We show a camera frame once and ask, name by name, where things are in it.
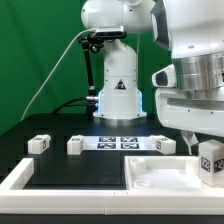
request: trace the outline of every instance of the green screen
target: green screen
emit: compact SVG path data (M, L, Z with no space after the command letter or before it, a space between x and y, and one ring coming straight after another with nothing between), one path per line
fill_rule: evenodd
M85 0L0 1L0 134L18 123L71 40L84 27L80 12ZM137 35L126 44L136 50ZM103 87L103 51L91 55L95 85ZM139 52L139 89L144 110L156 113L151 76L170 64L169 53L142 34ZM27 116L50 113L62 103L88 94L82 47L75 43L29 109ZM84 108L62 112L85 113Z

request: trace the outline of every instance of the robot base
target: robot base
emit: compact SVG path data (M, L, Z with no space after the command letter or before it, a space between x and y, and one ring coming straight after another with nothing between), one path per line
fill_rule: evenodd
M94 117L94 122L105 124L108 126L134 126L137 124L143 124L147 120L147 116L140 116L134 119L110 119L104 117Z

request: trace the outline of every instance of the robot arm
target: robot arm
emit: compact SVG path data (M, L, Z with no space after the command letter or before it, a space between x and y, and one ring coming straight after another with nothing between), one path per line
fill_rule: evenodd
M152 29L153 6L152 0L88 0L81 16L86 28L95 28L95 36L143 33ZM93 116L95 121L112 126L133 125L146 118L137 88L137 55L120 38L112 39L103 42L104 87Z
M86 28L120 27L127 33L144 33L152 29L152 0L88 0L82 8Z
M173 86L155 84L166 127L224 136L223 8L223 0L160 0L152 9L155 41L173 60L173 71L167 67L153 80L176 76Z

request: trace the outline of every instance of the table surface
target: table surface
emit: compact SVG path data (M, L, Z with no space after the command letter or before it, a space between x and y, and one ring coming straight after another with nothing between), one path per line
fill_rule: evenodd
M41 155L29 155L27 142L36 135L51 136L50 148ZM88 120L84 114L36 114L0 136L0 183L23 158L34 158L35 173L25 189L94 189L125 190L124 157L136 155L161 156L157 151L83 151L80 156L67 155L67 141L72 135L84 136L150 136L164 135L177 142L176 155L188 155L180 131L164 128L156 116L149 116L147 122L131 127L108 127ZM199 141L211 138L223 142L222 138L197 134ZM28 223L26 220L44 222L44 215L0 215L0 223ZM77 220L89 223L114 223L123 220L129 223L176 223L183 216L55 216L48 220ZM222 216L186 216L197 223L221 223Z

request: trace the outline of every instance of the small white cube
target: small white cube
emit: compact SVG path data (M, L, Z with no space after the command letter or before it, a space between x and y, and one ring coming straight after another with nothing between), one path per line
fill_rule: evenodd
M67 142L67 153L68 155L80 155L82 152L82 141L84 136L77 135L72 136Z
M28 141L29 154L41 154L50 147L49 135L37 135Z
M209 140L199 144L199 178L210 186L224 183L224 144Z
M176 153L176 141L169 139L163 135L151 135L149 140L152 144L152 149L161 152L164 155Z

